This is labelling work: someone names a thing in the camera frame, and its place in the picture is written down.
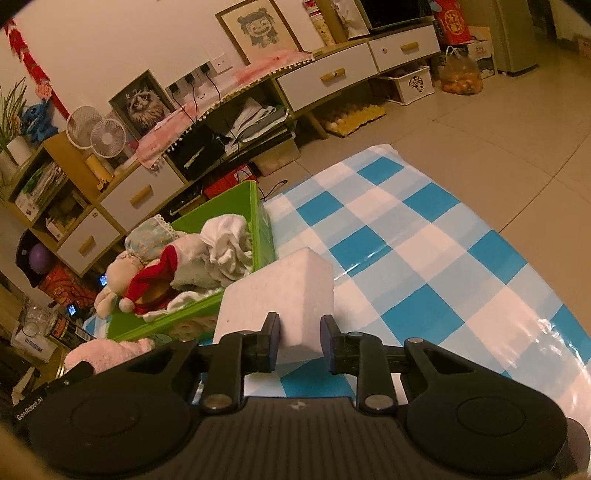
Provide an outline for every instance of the green plastic bin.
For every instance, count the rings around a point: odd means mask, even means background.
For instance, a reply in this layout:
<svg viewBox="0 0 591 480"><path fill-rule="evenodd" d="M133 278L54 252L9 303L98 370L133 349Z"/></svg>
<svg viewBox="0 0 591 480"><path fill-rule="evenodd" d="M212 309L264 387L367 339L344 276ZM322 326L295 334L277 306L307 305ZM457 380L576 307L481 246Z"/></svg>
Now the green plastic bin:
<svg viewBox="0 0 591 480"><path fill-rule="evenodd" d="M275 261L271 220L259 200L256 182L254 181L242 182L225 191L187 215L175 220L172 225L178 231L199 233L207 220L225 213L242 215L248 222L248 229L252 235L254 270ZM107 337L121 342L123 340L137 340L157 333L167 335L174 325L182 321L217 315L222 296L223 292L217 293L151 323L145 323L142 318L138 318L131 313L123 313L117 310L111 319Z"/></svg>

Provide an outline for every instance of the refrigerator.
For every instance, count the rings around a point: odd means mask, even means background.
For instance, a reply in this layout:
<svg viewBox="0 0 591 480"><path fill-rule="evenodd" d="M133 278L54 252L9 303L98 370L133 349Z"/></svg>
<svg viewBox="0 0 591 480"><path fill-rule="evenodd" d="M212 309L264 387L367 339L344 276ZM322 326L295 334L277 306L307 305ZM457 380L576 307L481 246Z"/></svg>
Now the refrigerator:
<svg viewBox="0 0 591 480"><path fill-rule="evenodd" d="M491 29L497 70L518 74L537 65L527 0L460 0L460 5L468 25Z"/></svg>

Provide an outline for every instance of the white drawer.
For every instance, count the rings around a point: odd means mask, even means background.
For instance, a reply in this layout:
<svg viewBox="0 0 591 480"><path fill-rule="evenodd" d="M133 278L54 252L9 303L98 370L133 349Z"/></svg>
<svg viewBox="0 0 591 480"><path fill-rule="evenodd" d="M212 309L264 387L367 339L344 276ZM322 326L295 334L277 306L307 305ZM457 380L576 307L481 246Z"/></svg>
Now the white drawer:
<svg viewBox="0 0 591 480"><path fill-rule="evenodd" d="M380 72L440 51L432 25L371 40L369 47Z"/></svg>
<svg viewBox="0 0 591 480"><path fill-rule="evenodd" d="M160 164L156 172L136 168L100 203L128 233L183 186L167 162Z"/></svg>
<svg viewBox="0 0 591 480"><path fill-rule="evenodd" d="M333 72L338 74L333 79L327 81L321 79L322 76ZM377 70L369 47L364 43L294 70L280 77L278 82L291 107L299 110L376 74Z"/></svg>
<svg viewBox="0 0 591 480"><path fill-rule="evenodd" d="M57 255L83 275L119 232L97 210L92 210L57 250Z"/></svg>

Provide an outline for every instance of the framed picture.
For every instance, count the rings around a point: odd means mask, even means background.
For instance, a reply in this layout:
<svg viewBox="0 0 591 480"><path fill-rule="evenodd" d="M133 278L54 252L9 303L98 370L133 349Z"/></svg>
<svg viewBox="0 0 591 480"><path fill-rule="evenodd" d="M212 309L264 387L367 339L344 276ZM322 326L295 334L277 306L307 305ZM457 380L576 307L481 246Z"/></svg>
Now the framed picture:
<svg viewBox="0 0 591 480"><path fill-rule="evenodd" d="M246 64L301 45L274 0L246 0L216 14Z"/></svg>
<svg viewBox="0 0 591 480"><path fill-rule="evenodd" d="M149 70L121 90L109 103L137 140L174 112L173 104Z"/></svg>

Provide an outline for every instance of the white fan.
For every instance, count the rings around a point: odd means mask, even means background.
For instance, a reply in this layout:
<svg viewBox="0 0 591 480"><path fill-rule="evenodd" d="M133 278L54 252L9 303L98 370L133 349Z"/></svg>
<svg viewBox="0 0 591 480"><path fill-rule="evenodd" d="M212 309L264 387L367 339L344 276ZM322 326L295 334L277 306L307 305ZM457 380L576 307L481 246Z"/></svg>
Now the white fan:
<svg viewBox="0 0 591 480"><path fill-rule="evenodd" d="M66 135L72 145L81 150L91 147L90 134L98 122L103 119L93 106L81 106L74 110L66 122Z"/></svg>
<svg viewBox="0 0 591 480"><path fill-rule="evenodd" d="M113 118L98 122L90 133L92 150L103 158L119 155L125 147L125 128Z"/></svg>
<svg viewBox="0 0 591 480"><path fill-rule="evenodd" d="M116 157L125 147L125 127L115 119L103 118L89 105L77 108L68 117L66 135L76 148L92 148L102 158Z"/></svg>

